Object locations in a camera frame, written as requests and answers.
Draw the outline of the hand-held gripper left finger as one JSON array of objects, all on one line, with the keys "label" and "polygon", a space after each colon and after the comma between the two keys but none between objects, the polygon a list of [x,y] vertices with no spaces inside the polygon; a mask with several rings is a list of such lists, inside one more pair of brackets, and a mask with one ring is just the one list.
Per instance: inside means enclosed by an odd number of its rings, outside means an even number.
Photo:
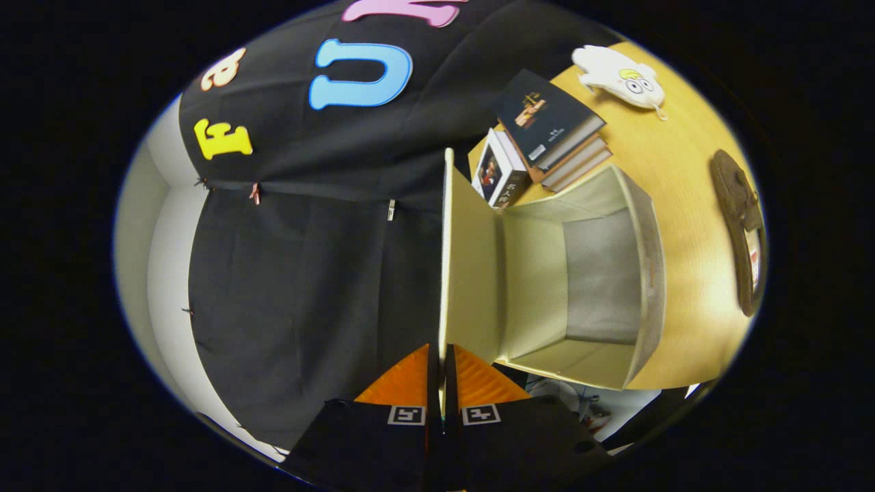
[{"label": "hand-held gripper left finger", "polygon": [[356,398],[325,400],[284,472],[323,491],[425,491],[441,423],[438,370],[425,344]]}]

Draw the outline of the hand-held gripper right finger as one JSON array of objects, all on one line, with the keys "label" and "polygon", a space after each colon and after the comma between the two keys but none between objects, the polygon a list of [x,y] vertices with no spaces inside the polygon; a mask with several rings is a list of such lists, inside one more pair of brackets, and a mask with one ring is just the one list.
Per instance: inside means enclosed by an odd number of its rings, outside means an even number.
[{"label": "hand-held gripper right finger", "polygon": [[612,460],[558,396],[529,395],[457,344],[444,362],[444,490],[575,491]]}]

